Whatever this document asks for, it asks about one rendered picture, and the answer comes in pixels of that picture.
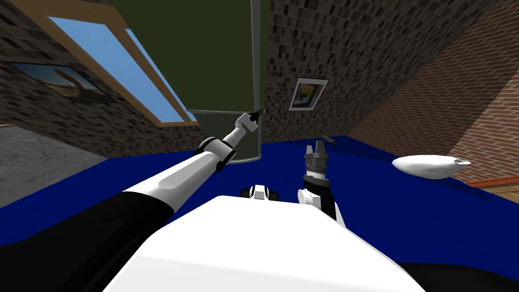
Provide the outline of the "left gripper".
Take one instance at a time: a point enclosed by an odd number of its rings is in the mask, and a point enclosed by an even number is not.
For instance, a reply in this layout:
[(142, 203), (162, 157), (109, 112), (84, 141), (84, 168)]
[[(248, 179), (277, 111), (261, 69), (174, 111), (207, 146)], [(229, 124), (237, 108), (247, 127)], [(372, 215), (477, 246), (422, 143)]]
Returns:
[(250, 119), (248, 117), (248, 113), (243, 113), (242, 116), (240, 116), (236, 120), (236, 128), (243, 128), (243, 127), (245, 127), (246, 129), (248, 129), (251, 132), (254, 132), (258, 128), (258, 125), (257, 125), (257, 123), (250, 121)]

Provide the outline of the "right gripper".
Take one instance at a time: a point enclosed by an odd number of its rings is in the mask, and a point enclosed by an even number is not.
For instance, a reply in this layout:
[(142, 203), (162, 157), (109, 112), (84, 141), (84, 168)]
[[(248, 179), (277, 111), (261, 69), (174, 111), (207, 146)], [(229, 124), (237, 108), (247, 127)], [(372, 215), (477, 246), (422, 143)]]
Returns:
[(307, 145), (304, 159), (307, 171), (326, 172), (328, 154), (325, 153), (324, 141), (318, 140), (316, 142), (315, 153), (313, 153), (313, 147), (311, 145)]

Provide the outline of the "white framed picture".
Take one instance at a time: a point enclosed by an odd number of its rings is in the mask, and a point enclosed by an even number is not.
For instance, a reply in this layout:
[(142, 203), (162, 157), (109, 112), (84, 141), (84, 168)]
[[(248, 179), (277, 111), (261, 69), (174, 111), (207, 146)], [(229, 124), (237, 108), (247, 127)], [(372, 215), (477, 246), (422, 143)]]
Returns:
[(312, 111), (329, 80), (298, 78), (289, 103), (289, 112)]

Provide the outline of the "dark green door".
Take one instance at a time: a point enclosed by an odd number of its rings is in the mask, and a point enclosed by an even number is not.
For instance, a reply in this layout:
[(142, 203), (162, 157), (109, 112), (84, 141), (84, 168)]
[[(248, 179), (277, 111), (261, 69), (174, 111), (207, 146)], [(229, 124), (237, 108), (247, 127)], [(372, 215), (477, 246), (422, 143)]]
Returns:
[(271, 0), (112, 0), (206, 137), (262, 107)]

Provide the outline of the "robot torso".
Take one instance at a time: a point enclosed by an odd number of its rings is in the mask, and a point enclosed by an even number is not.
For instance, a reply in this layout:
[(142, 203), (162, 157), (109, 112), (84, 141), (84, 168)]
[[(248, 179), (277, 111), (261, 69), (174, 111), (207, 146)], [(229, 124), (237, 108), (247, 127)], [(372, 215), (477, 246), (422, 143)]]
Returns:
[(165, 225), (103, 292), (425, 292), (307, 204), (218, 196)]

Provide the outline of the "white pillow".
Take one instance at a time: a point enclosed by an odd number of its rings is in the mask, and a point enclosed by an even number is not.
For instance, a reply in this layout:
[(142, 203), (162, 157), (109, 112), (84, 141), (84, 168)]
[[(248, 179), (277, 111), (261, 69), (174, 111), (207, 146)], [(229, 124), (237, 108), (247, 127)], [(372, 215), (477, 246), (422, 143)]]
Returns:
[(433, 180), (451, 177), (469, 164), (466, 159), (440, 155), (403, 156), (392, 161), (404, 173)]

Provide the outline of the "dark framed landscape picture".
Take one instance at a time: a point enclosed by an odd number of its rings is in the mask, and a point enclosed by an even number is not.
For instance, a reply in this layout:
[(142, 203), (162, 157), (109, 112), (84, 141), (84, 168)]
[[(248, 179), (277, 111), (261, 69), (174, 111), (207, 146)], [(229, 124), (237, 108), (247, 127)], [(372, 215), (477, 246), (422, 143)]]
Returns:
[(68, 65), (8, 62), (9, 65), (74, 103), (116, 101)]

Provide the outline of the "brown wooden furniture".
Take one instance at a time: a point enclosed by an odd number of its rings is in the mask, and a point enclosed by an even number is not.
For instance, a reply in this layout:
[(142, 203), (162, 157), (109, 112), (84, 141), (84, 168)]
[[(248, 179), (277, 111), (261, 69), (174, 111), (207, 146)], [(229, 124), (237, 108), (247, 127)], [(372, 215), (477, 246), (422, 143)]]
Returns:
[(471, 181), (465, 184), (519, 204), (519, 175)]

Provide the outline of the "window with tan frame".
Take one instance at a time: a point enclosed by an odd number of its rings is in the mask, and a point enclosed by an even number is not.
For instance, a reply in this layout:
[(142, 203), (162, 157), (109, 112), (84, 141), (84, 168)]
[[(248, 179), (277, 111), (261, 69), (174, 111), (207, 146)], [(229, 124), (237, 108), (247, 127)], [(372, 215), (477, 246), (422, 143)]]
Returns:
[(86, 0), (9, 0), (158, 127), (197, 121), (114, 6)]

